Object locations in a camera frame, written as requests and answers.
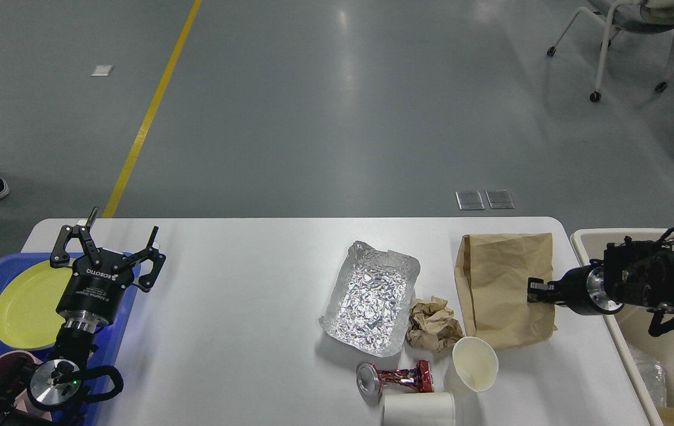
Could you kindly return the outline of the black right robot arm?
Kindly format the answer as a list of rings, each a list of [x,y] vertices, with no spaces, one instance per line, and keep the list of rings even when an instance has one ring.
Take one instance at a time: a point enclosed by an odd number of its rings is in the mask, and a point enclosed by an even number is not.
[[[652,314],[648,333],[674,331],[674,227],[656,240],[607,243],[600,259],[554,281],[528,279],[528,301],[565,306],[580,315],[615,315],[626,306]]]

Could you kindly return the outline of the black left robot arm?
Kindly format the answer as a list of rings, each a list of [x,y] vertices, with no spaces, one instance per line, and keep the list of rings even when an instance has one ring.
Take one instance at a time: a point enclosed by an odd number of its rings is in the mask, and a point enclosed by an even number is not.
[[[22,411],[26,395],[43,412],[61,412],[61,425],[80,425],[83,410],[115,398],[124,388],[115,366],[89,366],[98,351],[96,335],[112,326],[129,288],[149,293],[166,256],[153,227],[145,248],[132,254],[96,245],[91,235],[99,208],[85,220],[61,227],[49,256],[52,269],[69,270],[56,313],[63,319],[44,362],[22,355],[0,377],[0,425],[51,425],[53,421]]]

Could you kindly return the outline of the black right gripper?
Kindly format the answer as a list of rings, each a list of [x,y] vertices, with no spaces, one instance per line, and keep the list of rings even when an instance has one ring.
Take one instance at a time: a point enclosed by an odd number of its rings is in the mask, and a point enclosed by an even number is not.
[[[529,303],[563,305],[586,316],[615,315],[624,308],[605,289],[604,267],[598,264],[568,270],[554,281],[530,277],[527,299]]]

